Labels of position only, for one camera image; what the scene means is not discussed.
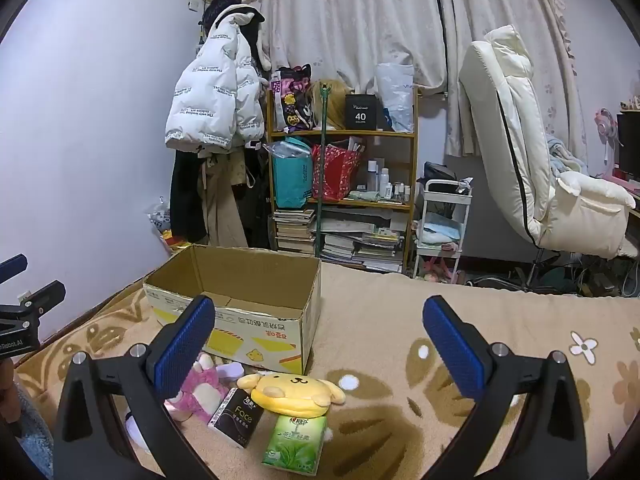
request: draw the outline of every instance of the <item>green tissue pack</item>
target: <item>green tissue pack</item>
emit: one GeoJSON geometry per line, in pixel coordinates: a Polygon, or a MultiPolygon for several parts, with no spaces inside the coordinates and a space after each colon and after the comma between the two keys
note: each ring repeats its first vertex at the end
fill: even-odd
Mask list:
{"type": "Polygon", "coordinates": [[[325,416],[279,416],[262,463],[284,471],[315,476],[325,429],[325,416]]]}

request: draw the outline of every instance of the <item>metal screw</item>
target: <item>metal screw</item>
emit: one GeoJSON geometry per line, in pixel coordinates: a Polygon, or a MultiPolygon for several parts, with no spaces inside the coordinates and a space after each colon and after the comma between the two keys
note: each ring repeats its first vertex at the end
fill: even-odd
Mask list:
{"type": "Polygon", "coordinates": [[[129,350],[129,354],[132,357],[142,357],[146,352],[146,345],[143,345],[142,343],[138,343],[136,345],[133,345],[131,347],[131,350],[129,350]]]}
{"type": "Polygon", "coordinates": [[[86,354],[84,352],[78,352],[74,354],[73,362],[77,365],[81,365],[82,363],[84,363],[85,359],[86,359],[86,354]]]}
{"type": "Polygon", "coordinates": [[[498,357],[505,357],[505,355],[509,354],[509,347],[504,343],[494,343],[491,345],[491,352],[498,357]]]}
{"type": "Polygon", "coordinates": [[[558,363],[559,365],[561,365],[562,363],[566,362],[566,355],[564,355],[561,351],[559,350],[555,350],[552,354],[551,357],[554,359],[554,361],[556,363],[558,363]]]}

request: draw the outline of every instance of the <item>white rolling cart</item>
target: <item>white rolling cart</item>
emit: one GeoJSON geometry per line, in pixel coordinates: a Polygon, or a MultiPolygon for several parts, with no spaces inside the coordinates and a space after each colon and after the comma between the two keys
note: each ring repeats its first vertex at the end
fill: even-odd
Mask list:
{"type": "Polygon", "coordinates": [[[456,263],[453,267],[453,277],[451,279],[451,283],[456,279],[456,273],[458,271],[458,264],[460,262],[460,256],[462,256],[462,244],[465,240],[465,232],[466,232],[466,221],[469,217],[469,206],[471,206],[471,185],[467,182],[460,181],[457,182],[455,180],[429,180],[427,184],[424,186],[424,191],[422,192],[422,196],[424,198],[424,203],[422,204],[422,216],[420,217],[420,223],[418,224],[418,231],[415,234],[415,263],[414,263],[414,275],[418,273],[418,263],[420,262],[420,258],[422,256],[437,256],[442,258],[453,258],[456,263]],[[469,194],[462,195],[458,193],[439,193],[435,191],[430,191],[431,186],[435,184],[453,184],[454,186],[466,187],[469,190],[469,194]],[[440,249],[433,249],[424,243],[422,243],[422,232],[424,230],[424,216],[427,213],[427,203],[428,202],[444,202],[449,204],[455,204],[452,219],[460,224],[460,243],[458,244],[457,251],[442,251],[440,249]]]}

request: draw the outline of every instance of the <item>fan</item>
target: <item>fan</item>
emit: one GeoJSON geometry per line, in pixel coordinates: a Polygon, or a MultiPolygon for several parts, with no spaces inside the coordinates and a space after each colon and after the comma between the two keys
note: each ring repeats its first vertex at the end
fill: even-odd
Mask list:
{"type": "Polygon", "coordinates": [[[622,146],[618,139],[618,122],[613,118],[609,110],[602,108],[596,113],[595,117],[596,126],[598,127],[598,133],[600,137],[605,141],[604,145],[604,163],[609,162],[609,150],[607,144],[609,139],[612,140],[613,147],[615,148],[616,142],[622,146]]]}

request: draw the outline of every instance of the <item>blue gripper pad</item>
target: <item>blue gripper pad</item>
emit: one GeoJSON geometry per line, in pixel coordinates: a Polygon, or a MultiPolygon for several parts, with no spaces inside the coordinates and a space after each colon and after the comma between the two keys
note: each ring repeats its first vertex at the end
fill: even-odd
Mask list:
{"type": "Polygon", "coordinates": [[[7,261],[0,263],[0,283],[10,280],[27,268],[27,258],[24,254],[18,254],[7,261]]]}
{"type": "Polygon", "coordinates": [[[477,352],[486,350],[486,341],[480,336],[480,341],[468,342],[467,328],[471,327],[477,336],[478,331],[472,325],[462,323],[441,296],[431,296],[424,302],[422,323],[462,396],[478,401],[490,371],[477,352]],[[484,348],[477,348],[482,342],[484,348]]]}
{"type": "Polygon", "coordinates": [[[197,296],[175,322],[162,327],[156,335],[149,345],[146,374],[160,399],[178,394],[215,323],[213,301],[197,296]]]}

